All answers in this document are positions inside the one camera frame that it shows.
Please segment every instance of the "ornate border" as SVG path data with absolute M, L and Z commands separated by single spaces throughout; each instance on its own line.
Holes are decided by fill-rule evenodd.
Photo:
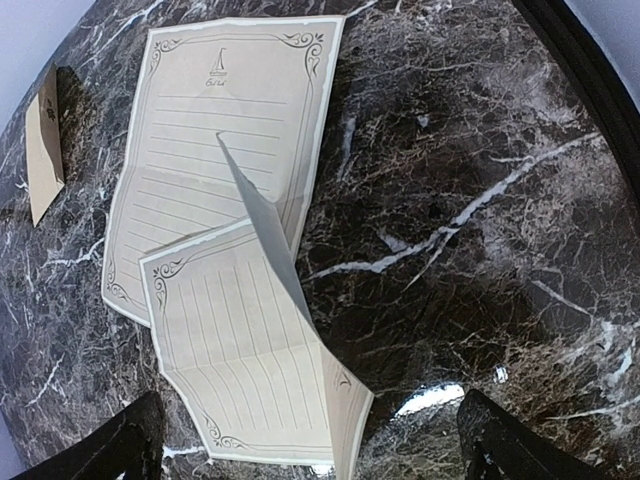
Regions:
M 322 55 L 322 43 L 324 42 L 324 33 L 294 33 L 292 35 L 287 35 L 283 33 L 281 36 L 276 35 L 268 35 L 270 37 L 276 38 L 281 41 L 285 45 L 296 48 L 296 49 L 305 49 L 304 54 L 304 68 L 307 72 L 307 77 L 309 77 L 309 81 L 312 81 L 312 77 L 318 76 L 318 65 L 320 65 L 320 56 Z M 151 54 L 151 62 L 149 69 L 149 77 L 153 75 L 153 73 L 157 70 L 160 65 L 160 60 L 162 60 L 163 53 L 169 53 L 178 48 L 180 45 L 188 44 L 188 40 L 184 39 L 168 39 L 168 40 L 159 40 L 155 43 L 153 47 L 153 53 Z
M 204 408 L 202 408 L 202 406 L 200 407 L 200 413 L 204 417 L 204 421 L 205 421 L 205 424 L 207 425 L 209 436 L 213 440 L 213 443 L 215 444 L 216 447 L 247 448 L 247 445 L 244 442 L 238 440 L 237 438 L 230 437 L 229 435 L 222 435 L 222 432 L 220 432 L 220 428 L 218 428 L 218 425 L 216 424 L 216 422 L 214 422 L 213 419 L 205 413 Z
M 151 68 L 149 70 L 149 77 L 153 75 L 153 73 L 158 68 L 158 65 L 160 65 L 160 60 L 162 60 L 162 54 L 169 53 L 175 50 L 183 43 L 184 43 L 184 40 L 182 40 L 181 38 L 178 40 L 170 39 L 170 40 L 157 41 L 153 47 L 153 53 L 151 54 Z
M 278 38 L 282 43 L 293 48 L 305 48 L 304 68 L 311 82 L 311 77 L 318 76 L 318 65 L 322 54 L 322 42 L 324 33 L 295 33 L 293 35 L 283 34 L 284 38 Z
M 167 310 L 167 280 L 180 273 L 187 263 L 188 260 L 184 261 L 181 258 L 177 262 L 163 263 L 153 269 L 153 286 L 156 289 L 156 298 L 163 316 L 166 316 Z
M 107 291 L 125 302 L 131 301 L 131 297 L 124 287 L 116 283 L 116 262 L 113 260 L 113 254 L 109 257 L 109 265 L 107 267 Z

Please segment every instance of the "lined paper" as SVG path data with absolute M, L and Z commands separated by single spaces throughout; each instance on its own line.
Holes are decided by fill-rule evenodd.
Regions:
M 350 479 L 373 395 L 320 342 L 277 207 L 223 136 L 248 215 L 140 261 L 160 370 L 210 455 Z
M 225 19 L 151 30 L 107 227 L 102 295 L 149 326 L 138 262 L 247 215 L 217 134 L 273 202 L 295 257 L 341 17 Z

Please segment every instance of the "printed line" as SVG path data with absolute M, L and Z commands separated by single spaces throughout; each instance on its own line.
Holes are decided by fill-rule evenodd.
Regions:
M 252 443 L 251 444 L 251 448 L 254 448 L 255 450 L 263 450 L 263 451 L 267 451 L 267 452 L 277 452 L 280 451 L 281 449 L 285 449 L 283 450 L 284 452 L 309 452 L 311 450 L 319 450 L 320 452 L 333 452 L 333 449 L 331 447 L 327 447 L 325 445 L 263 445 L 260 443 Z
M 182 312 L 184 314 L 184 319 L 185 319 L 185 324 L 187 326 L 187 335 L 189 336 L 189 344 L 191 345 L 191 352 L 193 353 L 193 361 L 196 365 L 196 368 L 198 370 L 198 372 L 205 378 L 205 380 L 207 381 L 207 383 L 209 384 L 209 386 L 211 387 L 211 389 L 213 390 L 213 392 L 215 393 L 216 397 L 218 398 L 218 402 L 220 403 L 220 406 L 222 407 L 222 411 L 224 413 L 224 417 L 227 421 L 228 425 L 231 425 L 231 422 L 229 421 L 229 415 L 227 414 L 227 409 L 224 408 L 224 403 L 222 403 L 222 399 L 220 398 L 220 395 L 218 394 L 218 391 L 214 388 L 213 384 L 211 383 L 211 380 L 209 380 L 209 377 L 207 375 L 205 375 L 205 373 L 200 370 L 200 365 L 198 365 L 198 359 L 196 357 L 196 351 L 195 348 L 193 346 L 193 339 L 191 338 L 191 329 L 189 328 L 189 316 L 187 315 L 187 309 L 184 305 L 184 298 L 182 296 L 182 288 L 180 287 L 180 284 L 178 284 L 178 293 L 180 295 L 180 302 L 182 303 Z M 195 289 L 193 288 L 193 279 L 191 279 L 191 294 L 193 296 L 193 300 L 194 303 L 196 305 L 196 311 L 198 312 L 198 321 L 200 322 L 200 332 L 202 333 L 202 338 L 204 339 L 205 342 L 205 348 L 207 349 L 207 356 L 209 357 L 209 364 L 211 364 L 211 357 L 209 356 L 209 347 L 207 346 L 207 337 L 204 335 L 204 331 L 202 329 L 202 317 L 200 316 L 200 309 L 198 308 L 198 298 L 195 294 Z
M 247 410 L 249 410 L 249 416 L 251 417 L 251 423 L 253 424 L 253 429 L 256 430 L 256 421 L 253 418 L 253 410 L 252 410 L 251 406 L 249 405 L 249 399 L 247 398 L 247 392 L 244 391 L 244 388 L 242 386 L 242 382 L 238 378 L 238 374 L 235 372 L 235 370 L 233 368 L 231 368 L 231 363 L 230 362 L 229 363 L 225 363 L 223 365 L 229 369 L 229 371 L 231 372 L 233 377 L 236 379 L 236 383 L 240 387 L 240 391 L 242 392 L 242 396 L 244 397 L 244 401 L 247 404 Z
M 204 373 L 204 372 L 202 372 L 202 370 L 200 369 L 200 366 L 198 365 L 198 361 L 197 361 L 197 359 L 196 359 L 196 355 L 195 355 L 195 348 L 193 348 L 193 341 L 192 341 L 192 338 L 191 338 L 191 331 L 190 331 L 190 329 L 189 329 L 189 321 L 188 321 L 188 318 L 189 318 L 189 317 L 187 317 L 187 311 L 186 311 L 186 307 L 185 307 L 185 305 L 184 305 L 184 298 L 183 298 L 183 296 L 182 296 L 182 289 L 181 289 L 181 287 L 180 287 L 180 284 L 178 284 L 178 292 L 179 292 L 179 294 L 180 294 L 180 302 L 182 303 L 183 318 L 185 319 L 185 324 L 186 324 L 186 327 L 187 327 L 187 336 L 189 337 L 189 343 L 190 343 L 190 345 L 191 345 L 191 352 L 193 353 L 193 360 L 194 360 L 194 363 L 195 363 L 195 365 L 196 365 L 196 368 L 195 368 L 195 369 L 198 371 L 198 373 L 200 373 L 203 377 L 205 377 L 205 380 L 207 380 L 207 382 L 209 383 L 209 386 L 211 386 L 211 388 L 212 388 L 212 389 L 214 390 L 214 392 L 215 392 L 215 388 L 214 388 L 214 386 L 211 384 L 211 382 L 209 381 L 209 378 L 205 375 L 205 373 Z M 198 403 L 200 404 L 200 408 L 202 408 L 202 410 L 206 410 L 206 409 L 204 408 L 204 402 L 203 402 L 203 401 L 202 401 L 202 399 L 200 398 L 200 395 L 198 395 L 197 390 L 196 390 L 196 389 L 191 385 L 191 382 L 189 382 L 189 380 L 187 379 L 186 375 L 183 375 L 183 378 L 184 378 L 184 381 L 185 381 L 185 382 L 189 385 L 189 387 L 191 388 L 191 391 L 193 392 L 194 396 L 197 398 Z M 233 402 L 233 395 L 231 394 L 231 390 L 229 389 L 229 386 L 228 386 L 228 385 L 227 385 L 227 383 L 224 381 L 224 379 L 222 378 L 222 376 L 220 376 L 220 378 L 222 379 L 223 383 L 224 383 L 224 384 L 225 384 L 225 386 L 227 387 L 227 390 L 229 391 L 229 396 L 231 397 L 231 401 Z M 242 419 L 240 418 L 240 415 L 238 415 L 238 419 L 240 420 L 240 428 L 243 428 L 243 427 L 242 427 Z M 227 417 L 227 423 L 228 423 L 229 425 L 231 424 L 231 422 L 229 422 L 229 417 Z
M 133 278 L 134 280 L 139 281 L 140 277 L 134 277 L 133 275 L 131 275 L 130 273 L 127 273 L 126 270 L 122 270 L 121 273 L 125 276 L 125 277 L 129 277 L 129 278 Z
M 296 306 L 293 299 L 291 299 L 291 303 L 293 304 L 294 311 L 296 312 L 296 317 L 298 318 L 298 325 L 300 325 L 300 333 L 302 333 L 302 338 L 305 340 L 304 345 L 307 348 L 307 355 L 309 356 L 309 363 L 311 363 L 311 369 L 313 370 L 313 379 L 316 382 L 316 391 L 318 392 L 318 399 L 320 400 L 320 405 L 322 406 L 322 420 L 324 421 L 324 426 L 328 427 L 327 417 L 328 413 L 325 411 L 325 407 L 322 402 L 322 393 L 320 393 L 320 384 L 318 383 L 318 374 L 316 373 L 316 366 L 313 363 L 313 356 L 311 355 L 311 349 L 309 348 L 309 344 L 307 343 L 306 332 L 303 327 L 302 322 L 307 322 L 305 318 L 300 317 L 300 312 L 298 311 L 298 307 Z
M 218 339 L 218 344 L 220 345 L 220 351 L 222 352 L 222 360 L 226 362 L 227 356 L 224 354 L 224 345 L 222 343 L 222 340 L 220 340 L 222 337 L 220 336 L 220 331 L 218 330 L 218 320 L 216 319 L 215 309 L 213 308 L 213 302 L 211 301 L 211 291 L 209 290 L 209 282 L 207 282 L 206 275 L 203 275 L 202 278 L 204 279 L 204 287 L 207 290 L 207 298 L 209 299 L 209 308 L 211 309 L 211 316 L 213 317 L 213 326 L 216 329 L 216 338 Z
M 215 367 L 215 365 L 209 365 L 209 367 L 216 372 L 216 375 L 218 375 L 218 377 L 220 378 L 220 380 L 222 381 L 222 383 L 224 383 L 225 388 L 227 389 L 227 392 L 229 393 L 229 398 L 231 399 L 231 403 L 233 404 L 233 409 L 236 412 L 236 417 L 238 417 L 238 422 L 240 422 L 240 429 L 244 430 L 244 423 L 242 423 L 242 417 L 240 416 L 240 411 L 238 410 L 238 405 L 233 397 L 233 393 L 231 391 L 231 389 L 229 388 L 229 384 L 227 383 L 227 381 L 224 379 L 224 376 L 218 372 L 218 369 Z
M 227 162 L 216 162 L 215 160 L 209 160 L 209 159 L 206 159 L 206 158 L 191 157 L 189 155 L 179 155 L 177 153 L 171 153 L 171 152 L 161 152 L 159 150 L 147 150 L 147 153 L 155 153 L 156 155 L 165 155 L 167 157 L 187 158 L 189 160 L 197 160 L 198 162 L 215 163 L 216 165 L 224 165 L 225 167 L 229 166 L 229 165 L 227 165 Z M 267 173 L 269 175 L 273 174 L 273 172 L 271 172 L 269 170 L 265 170 L 263 168 L 247 167 L 247 166 L 244 166 L 244 165 L 241 165 L 240 168 L 243 169 L 243 170 L 250 170 L 250 171 L 253 171 L 253 172 Z
M 158 170 L 166 170 L 168 172 L 176 172 L 176 173 L 181 173 L 181 174 L 187 174 L 187 175 L 191 175 L 191 176 L 195 177 L 196 179 L 198 179 L 198 178 L 208 178 L 210 180 L 218 180 L 220 182 L 228 183 L 230 185 L 235 185 L 236 184 L 236 182 L 234 182 L 233 180 L 227 180 L 226 178 L 214 177 L 213 175 L 202 175 L 200 173 L 185 172 L 184 170 L 181 170 L 179 168 L 164 167 L 162 165 L 154 165 L 154 164 L 151 164 L 151 163 L 147 163 L 147 167 L 156 168 Z M 263 192 L 268 192 L 269 191 L 268 188 L 258 187 L 257 185 L 256 185 L 256 189 L 262 190 Z
M 284 120 L 280 118 L 270 118 L 270 117 L 254 117 L 251 115 L 236 115 L 233 113 L 218 113 L 218 112 L 196 112 L 194 110 L 175 110 L 173 108 L 156 108 L 156 112 L 167 112 L 167 113 L 192 113 L 192 114 L 201 114 L 201 115 L 215 115 L 218 117 L 230 117 L 230 118 L 246 118 L 249 120 L 264 120 L 267 122 L 283 122 Z
M 260 301 L 260 294 L 258 293 L 258 287 L 256 286 L 256 279 L 253 276 L 253 270 L 251 269 L 251 263 L 247 262 L 247 266 L 249 267 L 249 274 L 251 275 L 251 283 L 253 284 L 253 291 L 255 292 L 256 300 L 258 301 L 258 308 L 260 309 L 260 316 L 262 317 L 262 325 L 264 327 L 264 331 L 267 333 L 267 342 L 269 342 L 269 351 L 271 352 L 271 356 L 273 357 L 273 359 L 276 362 L 276 365 L 278 366 L 278 370 L 280 370 L 280 376 L 282 377 L 282 381 L 285 385 L 285 390 L 287 392 L 287 399 L 289 400 L 289 408 L 293 410 L 293 403 L 291 402 L 291 395 L 289 394 L 289 389 L 287 388 L 287 380 L 284 376 L 284 371 L 282 370 L 282 366 L 278 361 L 278 357 L 275 355 L 275 352 L 273 351 L 273 344 L 271 343 L 271 335 L 269 335 L 269 328 L 267 327 L 267 320 L 264 317 L 264 310 L 262 308 L 262 302 Z M 273 385 L 271 385 L 271 393 L 273 394 Z M 278 417 L 280 417 L 280 426 L 284 428 L 284 422 L 282 421 L 282 415 L 280 414 L 280 407 L 278 406 L 278 401 L 275 399 L 275 394 L 273 399 L 276 403 L 276 409 L 278 410 Z
M 131 230 L 127 230 L 127 233 L 128 233 L 129 235 L 133 235 L 134 237 L 141 238 L 142 240 L 146 240 L 146 241 L 148 241 L 148 242 L 151 242 L 151 243 L 153 243 L 154 245 L 163 245 L 161 242 L 158 242 L 157 240 L 154 240 L 153 238 L 145 237 L 144 235 L 141 235 L 141 234 L 139 234 L 139 233 L 137 233 L 137 232 L 132 232 Z
M 233 328 L 233 323 L 231 322 L 231 312 L 229 311 L 229 302 L 227 301 L 227 294 L 224 291 L 224 283 L 222 282 L 222 275 L 220 271 L 218 271 L 218 280 L 220 281 L 220 291 L 222 292 L 222 301 L 224 302 L 225 309 L 227 310 L 227 319 L 229 320 L 229 326 L 231 327 L 231 333 L 233 334 L 233 344 L 236 346 L 236 352 L 238 353 L 238 358 L 240 358 L 240 348 L 238 347 L 238 337 L 236 336 L 236 330 Z M 249 406 L 249 400 L 247 399 L 247 394 L 242 388 L 242 383 L 238 380 L 238 376 L 231 368 L 231 364 L 227 362 L 225 364 L 227 368 L 231 371 L 233 376 L 235 377 L 238 385 L 240 385 L 240 389 L 242 390 L 242 395 L 244 396 L 244 401 L 247 403 L 247 408 L 249 409 L 249 416 L 251 417 L 251 423 L 253 424 L 253 429 L 256 429 L 256 421 L 253 418 L 253 413 L 251 412 L 251 407 Z
M 190 192 L 204 193 L 205 195 L 211 195 L 212 197 L 224 198 L 225 200 L 231 200 L 232 202 L 242 203 L 242 200 L 236 198 L 227 197 L 226 195 L 220 195 L 219 193 L 208 192 L 207 190 L 200 190 L 199 188 L 191 188 L 178 183 L 165 182 L 164 180 L 158 180 L 156 178 L 140 177 L 147 182 L 159 183 L 160 185 L 167 185 L 169 187 L 182 188 L 183 190 L 189 190 Z
M 150 212 L 159 213 L 161 215 L 166 215 L 167 217 L 177 218 L 178 220 L 186 220 L 188 222 L 191 222 L 191 223 L 193 223 L 195 225 L 199 225 L 201 227 L 211 228 L 211 225 L 207 225 L 206 223 L 200 223 L 200 222 L 197 222 L 197 221 L 195 221 L 195 220 L 193 220 L 191 218 L 180 217 L 178 215 L 173 215 L 172 213 L 167 213 L 167 212 L 163 212 L 161 210 L 156 210 L 155 208 L 147 207 L 145 205 L 140 205 L 139 203 L 134 203 L 133 206 L 137 207 L 137 208 L 142 208 L 144 210 L 149 210 Z
M 304 105 L 304 110 L 303 110 L 303 113 L 302 113 L 303 117 L 304 117 L 304 112 L 306 112 L 306 110 L 307 110 L 307 99 L 309 98 L 309 85 L 310 84 L 307 85 L 307 89 L 306 89 L 306 92 L 305 92 L 305 95 L 304 95 L 304 104 L 303 104 Z M 306 123 L 305 123 L 305 127 L 304 128 L 306 129 L 307 125 L 309 124 L 309 115 L 306 116 L 305 122 Z M 285 203 L 284 203 L 284 212 L 283 212 L 283 215 L 282 215 L 282 217 L 283 217 L 282 218 L 282 229 L 284 230 L 284 234 L 285 234 L 285 236 L 287 238 L 289 238 L 287 234 L 288 234 L 288 231 L 290 230 L 290 227 L 291 227 L 290 220 L 291 220 L 291 214 L 293 212 L 293 202 L 294 202 L 295 198 L 294 198 L 294 200 L 291 200 L 291 201 L 289 201 L 289 199 L 291 198 L 291 194 L 292 193 L 296 193 L 297 192 L 298 182 L 300 181 L 300 178 L 299 178 L 299 170 L 300 170 L 300 165 L 299 164 L 300 164 L 300 162 L 298 161 L 298 151 L 299 151 L 300 146 L 301 146 L 300 145 L 300 138 L 302 136 L 302 151 L 303 152 L 304 152 L 304 146 L 306 144 L 306 138 L 307 138 L 306 136 L 302 135 L 302 131 L 303 131 L 302 125 L 303 125 L 303 122 L 300 122 L 300 126 L 298 128 L 298 137 L 297 137 L 298 141 L 296 143 L 296 153 L 295 153 L 295 155 L 293 157 L 294 158 L 294 168 L 291 169 L 291 175 L 289 176 L 289 189 L 287 190 L 287 199 L 285 200 Z M 294 176 L 296 177 L 295 185 L 293 183 Z M 297 225 L 294 225 L 293 228 L 294 228 L 294 234 L 295 234 L 295 228 L 297 228 Z
M 238 276 L 238 271 L 237 271 L 235 265 L 233 267 L 233 274 L 236 277 L 236 284 L 238 285 L 238 294 L 240 296 L 240 303 L 242 304 L 242 312 L 244 313 L 244 318 L 245 318 L 245 320 L 247 322 L 247 329 L 249 330 L 249 336 L 251 337 L 251 344 L 253 345 L 253 351 L 254 351 L 254 354 L 255 354 L 255 358 L 258 361 L 258 363 L 260 364 L 260 368 L 262 369 L 262 373 L 264 374 L 264 378 L 267 380 L 267 383 L 269 384 L 269 389 L 271 390 L 271 396 L 273 397 L 273 403 L 276 406 L 276 410 L 278 411 L 278 417 L 280 418 L 280 428 L 284 428 L 284 423 L 282 421 L 282 415 L 280 414 L 280 407 L 278 406 L 278 400 L 276 400 L 276 392 L 273 390 L 273 383 L 270 381 L 269 374 L 267 374 L 267 370 L 264 368 L 264 364 L 262 363 L 262 359 L 258 355 L 258 351 L 256 349 L 255 339 L 253 338 L 253 332 L 251 331 L 251 324 L 249 323 L 249 314 L 247 313 L 247 307 L 246 307 L 246 304 L 244 303 L 244 297 L 242 296 L 242 288 L 240 287 L 240 278 Z M 265 420 L 267 422 L 267 428 L 269 428 L 269 420 L 267 418 L 266 412 L 264 414 L 264 417 L 265 417 Z
M 284 338 L 287 342 L 287 350 L 289 351 L 289 354 L 291 355 L 291 360 L 293 360 L 293 364 L 296 367 L 296 372 L 298 373 L 298 383 L 300 383 L 300 391 L 304 392 L 304 386 L 302 385 L 302 377 L 300 376 L 300 369 L 298 368 L 298 362 L 296 362 L 295 357 L 293 356 L 293 352 L 291 351 L 291 344 L 289 343 L 289 336 L 287 335 L 287 329 L 284 325 L 284 319 L 282 318 L 282 312 L 280 311 L 280 306 L 278 305 L 278 301 L 277 301 L 277 296 L 276 296 L 276 291 L 273 288 L 273 282 L 271 281 L 271 275 L 269 275 L 269 267 L 267 266 L 267 261 L 265 260 L 264 257 L 262 257 L 262 261 L 264 262 L 264 268 L 265 271 L 267 272 L 267 279 L 269 280 L 269 286 L 271 287 L 271 293 L 273 294 L 273 298 L 275 300 L 275 304 L 276 304 L 276 309 L 278 310 L 278 317 L 280 317 L 280 324 L 282 325 L 282 331 L 284 333 Z M 313 424 L 311 423 L 311 414 L 309 413 L 309 405 L 307 403 L 307 397 L 303 394 L 302 395 L 302 399 L 304 400 L 304 408 L 307 411 L 307 420 L 309 421 L 309 428 L 313 429 Z M 294 417 L 294 422 L 295 422 L 295 411 L 292 410 L 291 411 L 291 415 L 293 415 Z
M 214 97 L 206 95 L 158 95 L 158 98 L 205 98 L 207 100 L 229 100 L 231 102 L 249 102 L 249 103 L 264 103 L 266 105 L 287 105 L 287 102 L 278 102 L 275 100 L 257 100 L 252 98 L 226 98 L 226 97 Z
M 253 388 L 258 394 L 258 401 L 260 402 L 260 408 L 262 408 L 262 416 L 264 417 L 264 422 L 267 424 L 267 430 L 271 430 L 271 427 L 269 426 L 269 417 L 267 417 L 267 411 L 264 408 L 264 403 L 262 402 L 262 395 L 260 394 L 260 389 L 258 388 L 258 384 L 256 383 L 255 378 L 253 378 L 253 374 L 251 373 L 251 370 L 248 369 L 247 364 L 244 363 L 244 358 L 240 357 L 240 363 L 244 367 L 244 371 L 247 372 L 247 375 L 249 375 L 249 378 L 251 379 L 251 383 L 253 383 Z
M 185 235 L 183 232 L 176 232 L 175 230 L 171 230 L 170 228 L 166 228 L 166 227 L 162 227 L 160 225 L 156 225 L 154 223 L 151 222 L 147 222 L 145 220 L 140 220 L 139 218 L 135 218 L 135 217 L 130 217 L 131 220 L 133 220 L 134 222 L 137 223 L 142 223 L 143 225 L 148 225 L 150 227 L 153 228 L 157 228 L 158 230 L 164 230 L 165 232 L 169 232 L 169 233 L 173 233 L 175 235 Z
M 131 250 L 133 250 L 134 252 L 138 252 L 138 253 L 144 253 L 144 250 L 138 250 L 136 247 L 132 246 L 132 245 L 127 245 L 126 243 L 124 244 L 124 246 L 126 248 L 130 248 Z
M 227 217 L 227 218 L 233 218 L 233 219 L 236 218 L 233 215 L 228 215 L 226 213 L 222 213 L 222 212 L 219 212 L 217 210 L 213 210 L 211 208 L 202 207 L 200 205 L 194 205 L 193 203 L 189 203 L 189 202 L 183 202 L 182 200 L 177 200 L 175 198 L 163 197 L 162 195 L 158 195 L 157 193 L 145 192 L 144 190 L 138 190 L 136 193 L 142 193 L 144 195 L 149 195 L 150 197 L 161 198 L 161 199 L 167 200 L 169 202 L 181 203 L 183 205 L 188 205 L 189 207 L 199 208 L 200 210 L 204 210 L 206 212 L 217 213 L 218 215 L 222 215 L 222 216 Z
M 279 135 L 267 135 L 266 133 L 243 132 L 242 130 L 227 130 L 226 128 L 198 127 L 196 125 L 180 125 L 179 123 L 163 123 L 163 122 L 153 122 L 152 125 L 155 125 L 156 127 L 175 127 L 175 128 L 188 128 L 190 130 L 205 130 L 207 132 L 217 132 L 217 133 L 235 133 L 237 135 L 247 135 L 249 137 L 270 138 L 272 140 L 280 140 Z
M 215 250 L 215 251 L 213 251 L 213 252 L 205 253 L 205 252 L 208 252 L 208 250 L 210 250 L 211 248 L 216 248 L 216 247 L 211 247 L 211 248 L 209 248 L 209 249 L 207 249 L 207 250 L 203 250 L 202 252 L 195 254 L 195 255 L 191 258 L 191 260 L 190 260 L 190 261 L 191 261 L 191 262 L 195 262 L 196 260 L 202 260 L 203 258 L 207 258 L 207 257 L 210 257 L 210 256 L 212 256 L 212 255 L 216 255 L 216 254 L 218 254 L 218 253 L 220 253 L 220 252 L 224 252 L 224 251 L 226 251 L 226 250 L 230 250 L 230 249 L 232 249 L 232 248 L 236 248 L 236 247 L 241 247 L 242 245 L 246 245 L 247 243 L 257 242 L 257 241 L 258 241 L 258 237 L 252 236 L 250 239 L 245 240 L 245 241 L 244 241 L 244 242 L 242 242 L 242 243 L 237 243 L 237 244 L 236 244 L 236 243 L 234 243 L 234 242 L 237 242 L 237 241 L 239 241 L 239 240 L 242 240 L 243 238 L 248 237 L 248 236 L 250 236 L 250 235 L 251 235 L 251 233 L 247 233 L 247 234 L 245 234 L 245 235 L 242 235 L 241 237 L 235 238 L 235 239 L 230 240 L 230 241 L 225 242 L 225 243 L 221 243 L 220 245 L 216 245 L 216 247 L 221 247 L 221 246 L 223 246 L 223 245 L 229 245 L 229 246 L 228 246 L 228 247 L 225 247 L 225 248 L 220 248 L 219 250 Z
M 205 143 L 205 142 L 195 142 L 193 140 L 181 140 L 179 138 L 165 138 L 165 137 L 159 137 L 157 135 L 151 135 L 149 138 L 152 138 L 154 140 L 162 140 L 164 142 L 186 143 L 187 145 L 200 145 L 202 147 L 222 148 L 220 145 L 214 145 L 214 144 Z M 260 150 L 250 150 L 248 148 L 227 147 L 227 149 L 235 150 L 238 152 L 253 153 L 255 155 L 264 155 L 266 157 L 276 156 L 274 153 L 261 152 Z
M 168 316 L 166 314 L 163 316 L 162 325 L 164 326 L 165 337 L 166 337 L 166 339 L 168 341 L 169 355 L 171 355 L 171 357 L 173 359 L 173 366 L 174 366 L 174 369 L 175 369 L 173 372 L 166 372 L 166 374 L 171 376 L 170 373 L 175 373 L 175 376 L 180 378 L 181 381 L 184 382 L 184 385 L 186 387 L 188 387 L 189 390 L 191 390 L 191 393 L 193 394 L 194 399 L 195 399 L 196 403 L 198 403 L 200 409 L 202 411 L 205 411 L 206 409 L 204 408 L 204 403 L 202 402 L 202 399 L 200 398 L 200 395 L 198 395 L 198 391 L 193 387 L 193 385 L 191 385 L 191 382 L 189 382 L 189 380 L 186 377 L 186 375 L 182 374 L 180 372 L 180 370 L 178 370 L 179 365 L 176 362 L 175 349 L 173 348 L 173 338 L 171 336 L 171 331 L 169 330 L 169 319 L 168 319 Z

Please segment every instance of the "white wall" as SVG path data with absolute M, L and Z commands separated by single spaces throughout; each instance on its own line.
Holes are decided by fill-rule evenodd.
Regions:
M 0 413 L 0 480 L 14 477 L 24 470 Z
M 640 0 L 565 0 L 640 109 Z
M 0 132 L 94 0 L 0 0 Z

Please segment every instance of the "marble tabletop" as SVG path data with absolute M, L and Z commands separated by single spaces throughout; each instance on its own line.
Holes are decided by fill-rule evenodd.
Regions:
M 35 229 L 23 119 L 39 80 L 0 137 L 0 408 L 25 463 L 157 389 L 166 478 L 325 478 L 209 460 L 149 331 L 99 285 L 147 29 L 336 13 L 350 18 L 297 269 L 323 340 L 376 396 L 357 478 L 461 479 L 472 387 L 636 478 L 640 217 L 509 0 L 98 0 L 53 57 L 67 184 Z

